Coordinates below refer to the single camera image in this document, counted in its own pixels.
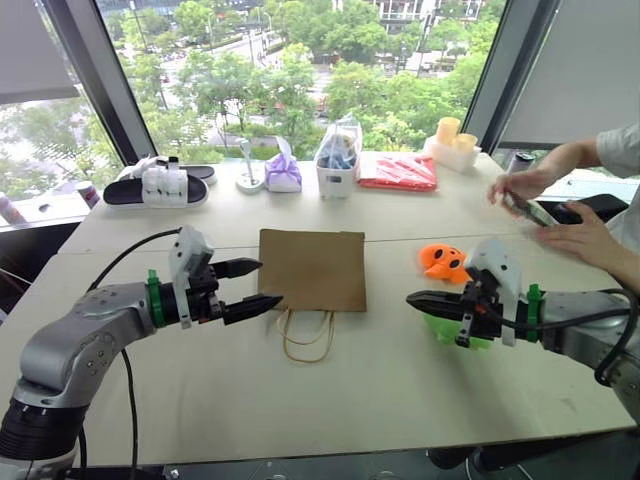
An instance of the slipper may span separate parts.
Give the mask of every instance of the slipper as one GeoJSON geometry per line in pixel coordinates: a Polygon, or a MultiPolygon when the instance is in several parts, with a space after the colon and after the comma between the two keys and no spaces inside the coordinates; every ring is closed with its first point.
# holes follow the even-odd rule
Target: slipper
{"type": "Polygon", "coordinates": [[[178,167],[177,159],[167,166],[147,168],[142,178],[119,180],[107,185],[103,200],[112,208],[185,208],[202,205],[209,196],[207,184],[178,167]]]}
{"type": "MultiPolygon", "coordinates": [[[[131,172],[123,176],[123,179],[142,178],[142,174],[151,167],[166,167],[169,162],[178,161],[178,157],[145,157],[135,164],[131,172]]],[[[207,185],[213,185],[218,180],[216,171],[211,165],[180,165],[180,170],[187,172],[187,175],[203,180],[207,185]]]]}

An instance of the smartphone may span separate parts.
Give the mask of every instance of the smartphone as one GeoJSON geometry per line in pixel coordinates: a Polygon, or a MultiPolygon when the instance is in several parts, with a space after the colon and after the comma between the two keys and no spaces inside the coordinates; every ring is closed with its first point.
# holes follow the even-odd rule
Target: smartphone
{"type": "Polygon", "coordinates": [[[513,192],[505,192],[504,203],[514,212],[519,213],[541,227],[550,227],[551,225],[558,224],[555,218],[547,213],[537,202],[525,200],[513,192]]]}

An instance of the white sleeve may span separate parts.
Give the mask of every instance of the white sleeve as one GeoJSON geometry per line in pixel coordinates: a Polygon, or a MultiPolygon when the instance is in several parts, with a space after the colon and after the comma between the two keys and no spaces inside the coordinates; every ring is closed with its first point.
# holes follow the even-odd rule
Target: white sleeve
{"type": "Polygon", "coordinates": [[[596,149],[602,166],[614,175],[640,174],[640,124],[599,133],[596,149]]]}

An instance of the white container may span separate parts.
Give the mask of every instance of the white container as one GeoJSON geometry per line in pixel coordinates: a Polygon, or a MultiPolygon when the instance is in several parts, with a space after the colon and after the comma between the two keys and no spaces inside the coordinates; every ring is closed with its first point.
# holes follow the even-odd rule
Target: white container
{"type": "Polygon", "coordinates": [[[436,163],[463,173],[473,167],[480,153],[480,147],[473,147],[471,152],[461,152],[449,145],[441,145],[436,137],[429,137],[424,142],[424,153],[433,158],[436,163]]]}
{"type": "Polygon", "coordinates": [[[356,167],[349,170],[321,168],[316,163],[318,189],[324,198],[347,198],[356,188],[356,167]]]}

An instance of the black cable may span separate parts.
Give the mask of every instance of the black cable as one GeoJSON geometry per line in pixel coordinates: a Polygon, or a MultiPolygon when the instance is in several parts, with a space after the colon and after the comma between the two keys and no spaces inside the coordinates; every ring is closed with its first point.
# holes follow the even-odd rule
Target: black cable
{"type": "Polygon", "coordinates": [[[180,229],[176,228],[174,230],[167,230],[166,232],[160,232],[160,233],[156,233],[154,235],[151,235],[147,238],[143,238],[142,240],[140,240],[137,243],[134,243],[133,245],[131,245],[129,248],[127,248],[124,252],[122,252],[120,255],[118,255],[113,262],[111,262],[107,268],[105,268],[102,273],[100,275],[98,275],[98,278],[96,278],[93,283],[91,285],[89,285],[89,289],[87,290],[87,292],[90,292],[91,290],[95,290],[96,288],[98,288],[98,285],[100,285],[100,282],[102,282],[102,280],[104,280],[104,277],[107,276],[107,274],[113,270],[113,268],[120,263],[120,261],[126,257],[127,255],[129,255],[131,252],[133,252],[136,248],[141,247],[142,245],[144,245],[145,243],[149,243],[152,240],[155,240],[156,238],[161,238],[161,237],[167,237],[169,235],[176,235],[180,233],[180,229]]]}
{"type": "Polygon", "coordinates": [[[629,308],[618,308],[613,310],[607,310],[604,312],[592,313],[590,315],[583,315],[581,317],[571,318],[569,320],[564,320],[562,322],[556,323],[546,323],[541,325],[527,325],[524,323],[516,323],[511,320],[507,320],[506,318],[501,317],[496,312],[491,310],[490,305],[486,303],[481,303],[481,305],[486,309],[486,316],[490,320],[500,323],[509,328],[513,328],[514,330],[520,331],[543,331],[543,330],[556,330],[560,328],[573,327],[576,325],[580,325],[582,323],[594,322],[596,320],[602,320],[604,318],[613,317],[616,315],[628,315],[627,324],[625,326],[622,335],[616,342],[616,344],[611,348],[609,353],[602,359],[600,364],[596,367],[594,371],[594,377],[596,382],[605,387],[610,387],[611,383],[605,376],[605,371],[611,367],[613,362],[622,355],[624,352],[629,339],[633,335],[633,332],[636,329],[636,325],[638,323],[638,299],[636,296],[629,292],[628,290],[624,290],[622,288],[608,288],[605,290],[599,290],[603,293],[615,294],[615,295],[624,295],[628,302],[629,308]]]}
{"type": "Polygon", "coordinates": [[[131,405],[131,428],[132,428],[132,446],[131,446],[131,471],[129,480],[135,480],[136,469],[138,468],[138,410],[136,409],[136,395],[133,391],[133,369],[127,351],[122,349],[122,359],[127,369],[127,386],[129,388],[129,404],[131,405]]]}
{"type": "Polygon", "coordinates": [[[87,478],[87,437],[84,433],[84,427],[80,427],[78,443],[80,444],[80,476],[78,478],[85,480],[87,478]]]}
{"type": "MultiPolygon", "coordinates": [[[[167,230],[165,232],[156,233],[147,238],[143,238],[137,243],[134,243],[129,248],[127,248],[124,252],[118,255],[109,265],[105,268],[98,278],[96,278],[89,288],[87,292],[91,290],[95,290],[100,285],[100,282],[104,280],[104,278],[114,269],[114,267],[122,261],[124,257],[133,252],[136,248],[144,245],[145,243],[149,243],[156,238],[167,237],[169,235],[176,235],[180,233],[180,229],[176,228],[173,230],[167,230]]],[[[127,370],[127,384],[129,387],[129,404],[131,406],[131,425],[132,425],[132,447],[131,447],[131,471],[129,473],[129,479],[135,480],[136,478],[136,469],[138,468],[138,411],[136,409],[136,397],[135,392],[133,390],[133,369],[131,368],[131,361],[129,360],[129,355],[127,351],[123,348],[122,351],[122,359],[124,360],[124,366],[127,370]]],[[[87,474],[87,440],[84,433],[84,428],[80,429],[80,434],[78,435],[78,441],[80,443],[80,479],[84,480],[87,474]]]]}

